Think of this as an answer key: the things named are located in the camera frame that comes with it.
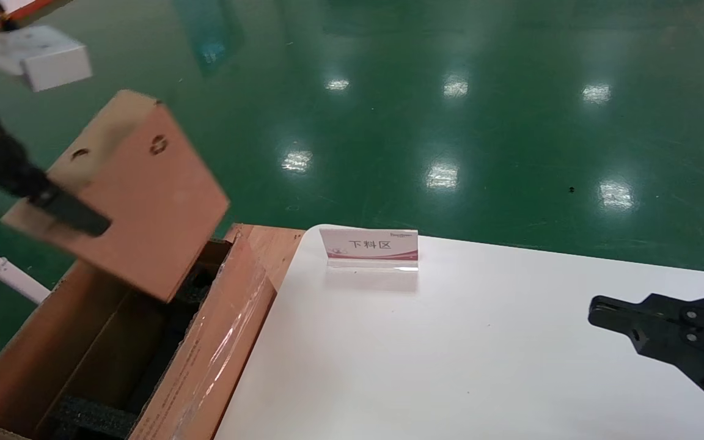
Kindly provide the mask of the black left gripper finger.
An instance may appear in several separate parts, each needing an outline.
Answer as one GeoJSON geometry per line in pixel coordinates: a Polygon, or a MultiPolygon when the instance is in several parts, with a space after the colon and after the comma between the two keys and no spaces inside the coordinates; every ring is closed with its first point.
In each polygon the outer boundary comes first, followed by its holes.
{"type": "Polygon", "coordinates": [[[112,224],[109,218],[58,186],[40,189],[28,197],[28,203],[91,237],[100,237],[112,224]]]}

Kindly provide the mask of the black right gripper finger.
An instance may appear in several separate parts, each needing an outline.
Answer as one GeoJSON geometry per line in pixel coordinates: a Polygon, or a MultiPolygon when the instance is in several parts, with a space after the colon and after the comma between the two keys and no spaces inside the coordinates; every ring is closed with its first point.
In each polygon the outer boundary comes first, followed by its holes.
{"type": "Polygon", "coordinates": [[[596,296],[588,322],[627,336],[640,356],[673,365],[704,391],[704,298],[685,301],[651,293],[629,303],[596,296]]]}

